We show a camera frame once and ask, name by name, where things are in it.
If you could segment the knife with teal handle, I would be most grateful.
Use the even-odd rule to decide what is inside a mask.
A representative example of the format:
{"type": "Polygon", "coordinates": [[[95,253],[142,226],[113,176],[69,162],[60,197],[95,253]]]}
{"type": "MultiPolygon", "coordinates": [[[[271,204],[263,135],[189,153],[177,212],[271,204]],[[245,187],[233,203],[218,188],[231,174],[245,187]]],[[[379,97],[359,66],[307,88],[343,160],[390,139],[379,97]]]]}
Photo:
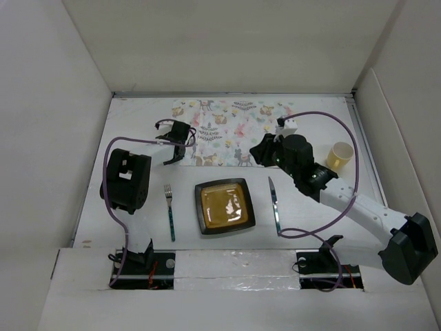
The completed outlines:
{"type": "Polygon", "coordinates": [[[277,236],[280,236],[280,231],[281,231],[281,226],[280,226],[280,216],[279,216],[279,211],[278,211],[278,199],[277,199],[277,195],[276,195],[276,189],[274,186],[274,182],[272,181],[271,177],[268,177],[268,182],[269,182],[269,190],[270,190],[270,195],[271,195],[271,204],[272,204],[272,209],[273,209],[273,215],[274,215],[274,221],[275,221],[275,226],[276,226],[276,233],[277,236]]]}

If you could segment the floral patterned cloth placemat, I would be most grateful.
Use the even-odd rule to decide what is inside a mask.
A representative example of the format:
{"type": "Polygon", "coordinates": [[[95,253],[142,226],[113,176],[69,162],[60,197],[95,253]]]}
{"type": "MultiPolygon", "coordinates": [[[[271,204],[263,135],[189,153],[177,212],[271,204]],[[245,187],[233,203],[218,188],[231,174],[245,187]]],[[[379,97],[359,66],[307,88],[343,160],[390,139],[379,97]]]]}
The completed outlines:
{"type": "Polygon", "coordinates": [[[196,143],[186,149],[182,166],[256,167],[249,149],[277,119],[292,115],[291,103],[275,101],[175,100],[172,118],[196,129],[196,143]]]}

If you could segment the fork with teal handle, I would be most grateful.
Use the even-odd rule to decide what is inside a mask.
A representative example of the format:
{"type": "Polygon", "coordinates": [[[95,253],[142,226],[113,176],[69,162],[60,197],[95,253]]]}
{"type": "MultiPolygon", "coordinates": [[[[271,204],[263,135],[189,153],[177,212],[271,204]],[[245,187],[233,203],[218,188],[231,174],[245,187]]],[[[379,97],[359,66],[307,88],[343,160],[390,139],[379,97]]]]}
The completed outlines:
{"type": "Polygon", "coordinates": [[[172,211],[172,187],[170,184],[164,185],[164,192],[165,192],[165,198],[167,201],[167,212],[168,212],[169,223],[170,223],[170,236],[171,236],[172,242],[175,242],[176,235],[175,235],[174,219],[173,219],[173,211],[172,211]]]}

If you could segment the square black amber plate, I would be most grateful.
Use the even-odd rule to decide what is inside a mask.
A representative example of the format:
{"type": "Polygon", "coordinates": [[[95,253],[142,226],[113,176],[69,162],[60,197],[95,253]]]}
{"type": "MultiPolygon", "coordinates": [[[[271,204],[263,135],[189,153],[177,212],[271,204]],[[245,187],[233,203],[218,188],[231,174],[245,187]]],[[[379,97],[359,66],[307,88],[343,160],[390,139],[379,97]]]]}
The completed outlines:
{"type": "Polygon", "coordinates": [[[244,178],[197,184],[194,198],[202,235],[226,234],[256,225],[251,194],[244,178]]]}

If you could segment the yellow mug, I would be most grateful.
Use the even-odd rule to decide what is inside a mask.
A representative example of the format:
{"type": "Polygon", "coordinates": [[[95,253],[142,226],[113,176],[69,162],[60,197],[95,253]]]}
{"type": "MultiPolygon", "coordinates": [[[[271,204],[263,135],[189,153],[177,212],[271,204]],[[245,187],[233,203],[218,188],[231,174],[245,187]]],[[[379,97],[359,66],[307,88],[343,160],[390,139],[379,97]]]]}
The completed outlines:
{"type": "Polygon", "coordinates": [[[352,145],[345,142],[335,143],[329,151],[326,159],[327,167],[337,172],[348,164],[354,155],[352,145]]]}

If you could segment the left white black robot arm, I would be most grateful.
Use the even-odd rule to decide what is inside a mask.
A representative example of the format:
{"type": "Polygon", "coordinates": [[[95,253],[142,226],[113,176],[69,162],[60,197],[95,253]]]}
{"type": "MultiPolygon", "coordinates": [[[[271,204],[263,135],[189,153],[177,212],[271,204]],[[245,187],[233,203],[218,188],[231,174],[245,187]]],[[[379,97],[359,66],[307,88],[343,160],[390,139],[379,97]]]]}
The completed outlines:
{"type": "Polygon", "coordinates": [[[187,148],[196,144],[196,128],[173,119],[161,119],[154,124],[156,129],[169,123],[170,131],[160,134],[153,140],[130,137],[115,137],[107,145],[103,157],[102,183],[100,196],[111,218],[124,231],[124,245],[120,257],[110,255],[111,261],[123,265],[129,259],[130,232],[128,226],[114,213],[121,209],[130,215],[143,207],[148,194],[152,158],[144,154],[132,154],[128,150],[114,148],[118,141],[141,143],[152,146],[172,146],[173,157],[163,164],[171,165],[183,159],[187,148]]]}

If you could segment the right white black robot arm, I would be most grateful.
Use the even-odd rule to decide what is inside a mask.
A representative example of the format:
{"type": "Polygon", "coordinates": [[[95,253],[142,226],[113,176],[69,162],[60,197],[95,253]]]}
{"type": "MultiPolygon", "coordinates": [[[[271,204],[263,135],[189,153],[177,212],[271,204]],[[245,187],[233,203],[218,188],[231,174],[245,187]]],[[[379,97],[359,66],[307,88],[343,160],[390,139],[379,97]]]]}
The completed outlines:
{"type": "Polygon", "coordinates": [[[425,216],[409,216],[358,194],[334,171],[315,162],[312,145],[303,136],[266,134],[250,154],[260,166],[283,170],[306,197],[342,212],[375,236],[384,244],[378,253],[384,270],[399,283],[413,284],[437,257],[425,216]]]}

